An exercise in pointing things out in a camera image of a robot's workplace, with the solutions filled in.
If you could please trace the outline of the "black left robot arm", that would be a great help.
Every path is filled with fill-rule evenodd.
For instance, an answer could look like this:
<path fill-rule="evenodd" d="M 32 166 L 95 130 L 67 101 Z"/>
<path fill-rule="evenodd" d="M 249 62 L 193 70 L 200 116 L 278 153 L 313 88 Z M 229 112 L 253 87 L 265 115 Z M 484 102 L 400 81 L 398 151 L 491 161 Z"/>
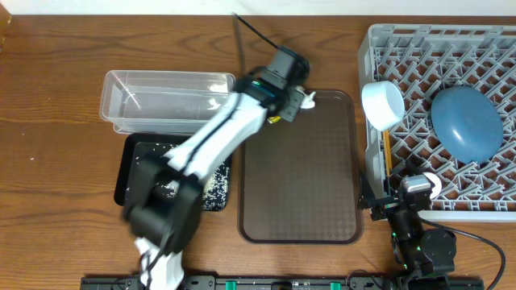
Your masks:
<path fill-rule="evenodd" d="M 227 103 L 200 130 L 163 155 L 140 160 L 122 217 L 136 236 L 145 289 L 178 288 L 182 251 L 198 228 L 206 181 L 267 118 L 295 119 L 309 75 L 304 56 L 279 47 L 269 65 L 237 80 Z"/>

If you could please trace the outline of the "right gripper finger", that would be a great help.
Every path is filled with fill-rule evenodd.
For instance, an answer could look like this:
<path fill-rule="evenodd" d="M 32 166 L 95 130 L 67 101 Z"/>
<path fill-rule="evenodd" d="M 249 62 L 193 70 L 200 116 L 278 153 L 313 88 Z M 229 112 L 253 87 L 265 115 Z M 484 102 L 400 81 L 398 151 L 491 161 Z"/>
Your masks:
<path fill-rule="evenodd" d="M 360 194 L 358 201 L 359 209 L 370 209 L 374 206 L 376 196 L 371 188 L 366 174 L 360 170 Z"/>
<path fill-rule="evenodd" d="M 407 171 L 407 176 L 418 176 L 422 174 L 422 172 L 410 159 L 405 160 L 405 167 Z"/>

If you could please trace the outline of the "dark blue plate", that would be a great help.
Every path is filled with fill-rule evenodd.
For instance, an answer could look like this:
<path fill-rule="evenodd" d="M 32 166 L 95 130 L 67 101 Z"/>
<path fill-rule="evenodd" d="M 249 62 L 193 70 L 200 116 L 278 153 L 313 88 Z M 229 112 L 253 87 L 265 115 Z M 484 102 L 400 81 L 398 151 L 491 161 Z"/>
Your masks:
<path fill-rule="evenodd" d="M 463 164 L 483 163 L 503 142 L 503 125 L 493 103 L 481 92 L 456 86 L 438 92 L 431 121 L 444 149 Z"/>

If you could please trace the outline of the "wooden chopstick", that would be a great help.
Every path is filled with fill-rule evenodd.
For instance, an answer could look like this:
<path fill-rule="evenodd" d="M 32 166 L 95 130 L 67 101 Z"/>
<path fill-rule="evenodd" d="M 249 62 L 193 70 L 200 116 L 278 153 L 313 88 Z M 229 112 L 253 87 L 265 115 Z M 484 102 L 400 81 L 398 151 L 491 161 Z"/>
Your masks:
<path fill-rule="evenodd" d="M 389 131 L 388 130 L 384 130 L 382 132 L 382 137 L 383 137 L 383 143 L 384 143 L 386 176 L 390 177 L 391 169 L 392 169 L 392 157 L 391 157 L 391 147 L 390 147 Z"/>
<path fill-rule="evenodd" d="M 383 132 L 383 137 L 384 137 L 384 151 L 385 151 L 386 168 L 387 168 L 388 172 L 390 172 L 393 168 L 393 164 L 392 164 L 392 152 L 391 152 L 390 138 L 389 138 L 388 130 L 385 130 Z"/>

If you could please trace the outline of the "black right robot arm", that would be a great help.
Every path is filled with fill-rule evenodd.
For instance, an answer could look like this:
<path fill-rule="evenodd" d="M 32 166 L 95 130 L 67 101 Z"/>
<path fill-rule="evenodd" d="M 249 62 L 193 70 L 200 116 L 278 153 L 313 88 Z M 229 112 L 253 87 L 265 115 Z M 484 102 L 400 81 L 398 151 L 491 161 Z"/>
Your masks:
<path fill-rule="evenodd" d="M 368 209 L 373 221 L 386 220 L 398 263 L 405 271 L 385 280 L 381 289 L 449 289 L 446 274 L 455 270 L 456 236 L 449 230 L 425 229 L 418 212 L 431 203 L 437 184 L 420 174 L 402 179 L 398 190 L 376 198 L 368 178 L 360 172 L 359 209 Z"/>

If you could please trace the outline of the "light blue bowl with rice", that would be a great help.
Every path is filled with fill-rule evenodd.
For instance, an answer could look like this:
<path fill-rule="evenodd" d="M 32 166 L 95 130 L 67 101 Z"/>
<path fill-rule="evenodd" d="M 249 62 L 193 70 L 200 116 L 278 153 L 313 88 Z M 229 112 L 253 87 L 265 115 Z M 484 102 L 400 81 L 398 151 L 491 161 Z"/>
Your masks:
<path fill-rule="evenodd" d="M 402 93 L 390 81 L 366 84 L 361 91 L 361 101 L 366 118 L 379 131 L 388 130 L 404 117 Z"/>

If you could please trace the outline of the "white tissue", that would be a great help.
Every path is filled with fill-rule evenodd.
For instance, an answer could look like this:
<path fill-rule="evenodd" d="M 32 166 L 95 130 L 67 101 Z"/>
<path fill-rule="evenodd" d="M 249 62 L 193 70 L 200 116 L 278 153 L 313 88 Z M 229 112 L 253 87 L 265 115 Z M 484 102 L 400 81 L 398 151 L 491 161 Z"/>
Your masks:
<path fill-rule="evenodd" d="M 296 90 L 303 96 L 302 103 L 300 105 L 300 108 L 302 110 L 309 110 L 315 107 L 315 100 L 314 96 L 316 94 L 315 91 L 312 91 L 311 93 L 307 93 L 305 89 L 302 86 L 298 86 Z"/>

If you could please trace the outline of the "yellow green snack wrapper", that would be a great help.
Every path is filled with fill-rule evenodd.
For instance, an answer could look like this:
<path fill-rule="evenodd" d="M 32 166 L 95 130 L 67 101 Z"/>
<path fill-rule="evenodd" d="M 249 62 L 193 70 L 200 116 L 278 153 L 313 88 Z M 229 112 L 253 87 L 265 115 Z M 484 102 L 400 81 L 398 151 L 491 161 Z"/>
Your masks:
<path fill-rule="evenodd" d="M 267 118 L 267 121 L 269 123 L 271 123 L 271 124 L 279 122 L 280 120 L 281 120 L 281 117 L 279 117 L 279 116 L 274 116 L 274 117 Z"/>

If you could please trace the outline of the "pink plastic cup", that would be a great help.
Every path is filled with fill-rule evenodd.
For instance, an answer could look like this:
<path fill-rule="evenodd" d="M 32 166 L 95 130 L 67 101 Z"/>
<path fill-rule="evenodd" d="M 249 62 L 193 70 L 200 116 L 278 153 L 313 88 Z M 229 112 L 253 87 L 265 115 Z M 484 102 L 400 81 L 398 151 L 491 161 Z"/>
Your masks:
<path fill-rule="evenodd" d="M 440 178 L 432 172 L 424 172 L 423 175 L 432 183 L 430 199 L 435 199 L 442 191 L 442 182 Z"/>

